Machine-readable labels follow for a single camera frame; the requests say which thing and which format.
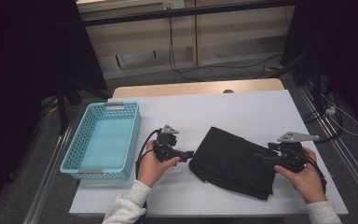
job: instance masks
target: black cable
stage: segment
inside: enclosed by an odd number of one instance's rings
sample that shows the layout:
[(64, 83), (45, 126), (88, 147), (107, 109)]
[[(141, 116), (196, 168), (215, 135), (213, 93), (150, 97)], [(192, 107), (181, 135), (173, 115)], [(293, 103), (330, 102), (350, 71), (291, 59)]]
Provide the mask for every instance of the black cable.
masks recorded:
[(324, 193), (326, 193), (326, 184), (327, 181), (324, 178), (324, 173), (322, 173), (321, 169), (319, 168), (317, 162), (311, 158), (309, 155), (306, 155), (305, 157), (303, 155), (301, 155), (300, 153), (287, 149), (287, 151), (290, 151), (294, 154), (296, 154), (298, 157), (304, 159), (307, 163), (309, 163), (311, 166), (313, 166), (313, 168), (315, 168), (315, 170), (318, 172), (319, 177), (321, 178), (321, 184), (322, 184), (322, 188), (324, 189)]
[(308, 114), (304, 115), (302, 118), (302, 120), (304, 121), (304, 123), (306, 123), (305, 119), (308, 119), (310, 116), (312, 116), (313, 114), (316, 113), (316, 109), (312, 110), (311, 112), (309, 112)]
[(264, 74), (264, 70), (266, 68), (266, 63), (275, 58), (275, 57), (278, 57), (278, 56), (281, 56), (282, 54), (279, 53), (279, 54), (275, 54), (271, 57), (268, 57), (266, 60), (263, 60), (262, 62), (260, 63), (255, 63), (255, 64), (250, 64), (250, 65), (244, 65), (244, 66), (226, 66), (226, 65), (208, 65), (208, 66), (200, 66), (200, 67), (195, 67), (195, 68), (190, 68), (190, 69), (187, 69), (187, 70), (183, 70), (183, 71), (180, 71), (177, 67), (176, 67), (176, 62), (175, 62), (175, 58), (174, 58), (174, 53), (173, 53), (173, 28), (172, 28), (172, 18), (168, 18), (169, 20), (169, 24), (170, 24), (170, 66), (171, 66), (171, 69), (178, 73), (181, 77), (183, 78), (187, 78), (187, 79), (192, 79), (192, 80), (196, 80), (196, 81), (199, 81), (199, 82), (204, 82), (204, 80), (200, 80), (200, 79), (197, 79), (197, 78), (193, 78), (193, 77), (186, 77), (183, 75), (183, 73), (188, 73), (188, 72), (192, 72), (192, 71), (195, 71), (195, 70), (198, 70), (198, 69), (203, 69), (203, 68), (233, 68), (233, 69), (239, 69), (239, 68), (249, 68), (249, 67), (254, 67), (254, 66), (258, 66), (260, 64), (263, 64), (263, 69), (262, 71), (260, 72), (260, 74), (258, 74), (256, 77), (254, 77), (254, 79), (260, 77), (261, 75)]
[(145, 153), (144, 153), (144, 155), (142, 155), (142, 157), (141, 157), (141, 160), (144, 158), (144, 156), (147, 154), (147, 153), (149, 153), (149, 152), (151, 152), (151, 151), (153, 151), (154, 149), (149, 149), (149, 150), (147, 150)]
[(153, 131), (151, 134), (149, 134), (149, 136), (147, 136), (147, 138), (146, 138), (144, 144), (142, 145), (141, 151), (139, 152), (139, 155), (138, 155), (138, 160), (137, 160), (136, 163), (135, 163), (135, 176), (136, 176), (137, 179), (138, 179), (139, 167), (140, 167), (140, 165), (141, 165), (141, 160), (142, 160), (142, 158), (143, 158), (142, 153), (144, 152), (144, 149), (145, 149), (145, 147), (146, 147), (146, 144), (149, 142), (149, 140), (150, 140), (150, 138), (153, 136), (153, 134), (159, 133), (159, 132), (161, 132), (161, 129), (155, 130), (155, 131)]
[(173, 28), (172, 28), (172, 18), (168, 18), (168, 21), (170, 22), (170, 66), (171, 69), (176, 72), (177, 74), (179, 74), (181, 77), (183, 78), (187, 78), (187, 79), (191, 79), (191, 80), (196, 80), (198, 82), (203, 82), (203, 80), (197, 79), (197, 78), (193, 78), (193, 77), (185, 77), (182, 72), (179, 71), (179, 69), (176, 67), (176, 62), (175, 62), (175, 57), (173, 54), (173, 38), (172, 38), (172, 33), (173, 33)]
[[(337, 107), (339, 107), (337, 96), (334, 94), (333, 91), (332, 91), (332, 93), (333, 93), (333, 97), (335, 99), (335, 103), (336, 103)], [(338, 110), (338, 112), (336, 112), (336, 117), (338, 119), (339, 126), (343, 127), (343, 119), (342, 119), (341, 111)], [(335, 133), (332, 136), (327, 137), (325, 139), (318, 140), (318, 141), (314, 141), (314, 142), (315, 142), (315, 144), (327, 142), (327, 141), (330, 141), (330, 140), (332, 140), (334, 138), (339, 137), (341, 134), (342, 134), (342, 128), (339, 128), (338, 131), (335, 131)]]
[(324, 116), (326, 110), (327, 110), (327, 107), (324, 108), (324, 112), (320, 112), (320, 111), (318, 111), (318, 109), (314, 109), (314, 110), (312, 111), (312, 114), (318, 112), (318, 116), (316, 116), (315, 118), (310, 119), (310, 120), (305, 120), (304, 123), (310, 123), (310, 122), (313, 122), (313, 121), (315, 121), (315, 120), (317, 120), (317, 119), (321, 119), (321, 118)]

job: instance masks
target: black cloth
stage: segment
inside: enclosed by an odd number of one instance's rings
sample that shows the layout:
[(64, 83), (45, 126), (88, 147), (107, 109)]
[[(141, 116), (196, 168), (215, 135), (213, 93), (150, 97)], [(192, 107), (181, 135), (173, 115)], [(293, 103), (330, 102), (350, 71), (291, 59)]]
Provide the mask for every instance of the black cloth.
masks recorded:
[(202, 182), (208, 181), (222, 189), (267, 200), (272, 194), (276, 173), (267, 170), (254, 153), (277, 155), (272, 150), (212, 127), (188, 166)]

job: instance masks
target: right hand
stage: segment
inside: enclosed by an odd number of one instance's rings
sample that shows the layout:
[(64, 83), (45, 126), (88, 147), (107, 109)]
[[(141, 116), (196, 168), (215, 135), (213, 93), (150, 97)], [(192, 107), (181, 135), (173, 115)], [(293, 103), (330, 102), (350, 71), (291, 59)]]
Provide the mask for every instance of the right hand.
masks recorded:
[[(307, 147), (303, 147), (305, 153), (316, 161), (316, 154)], [(303, 196), (306, 203), (318, 203), (327, 201), (322, 187), (322, 181), (316, 169), (309, 163), (303, 171), (293, 173), (279, 165), (275, 165), (275, 171), (293, 182), (296, 189)]]

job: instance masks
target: sleeve cuff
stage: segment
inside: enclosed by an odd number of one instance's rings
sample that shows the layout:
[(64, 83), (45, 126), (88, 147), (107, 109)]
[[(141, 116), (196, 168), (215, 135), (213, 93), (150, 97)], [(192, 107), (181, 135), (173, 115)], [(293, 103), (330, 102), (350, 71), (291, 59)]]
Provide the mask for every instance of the sleeve cuff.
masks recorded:
[(329, 201), (307, 204), (311, 223), (341, 223), (333, 204)]
[(142, 207), (144, 206), (146, 197), (151, 190), (152, 189), (150, 187), (141, 181), (134, 180), (129, 193), (125, 196), (125, 198), (129, 199), (133, 203), (136, 203), (139, 207)]

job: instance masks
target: table surface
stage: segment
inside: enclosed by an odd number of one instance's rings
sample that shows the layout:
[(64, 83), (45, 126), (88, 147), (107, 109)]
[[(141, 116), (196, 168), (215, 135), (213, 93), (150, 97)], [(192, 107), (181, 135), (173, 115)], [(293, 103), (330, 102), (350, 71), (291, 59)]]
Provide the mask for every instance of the table surface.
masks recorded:
[[(236, 93), (216, 93), (226, 89), (234, 90)], [(141, 91), (136, 95), (131, 90)], [(194, 94), (194, 90), (200, 90), (200, 93), (204, 94)], [(130, 98), (117, 98), (117, 95), (123, 97), (123, 92), (126, 91), (131, 92)], [(308, 133), (289, 92), (283, 89), (282, 83), (277, 79), (118, 88), (112, 100), (135, 100), (140, 104), (142, 121), (135, 155), (151, 131), (164, 124), (170, 124), (179, 130), (175, 147), (178, 150), (197, 149), (211, 126), (264, 147), (267, 146), (267, 142), (276, 142), (279, 136), (288, 131)], [(317, 153), (318, 164), (328, 182), (327, 197), (340, 215), (348, 214), (316, 146), (311, 141), (304, 142), (303, 146)], [(108, 204), (118, 193), (125, 193), (133, 179), (134, 174), (131, 174), (129, 180), (124, 181), (81, 180), (70, 213), (80, 216), (103, 216)], [(273, 192), (274, 194), (264, 202), (220, 189), (202, 183), (189, 171), (187, 163), (181, 162), (168, 170), (155, 185), (147, 198), (147, 215), (278, 217), (307, 213), (301, 196), (283, 176), (276, 176)]]

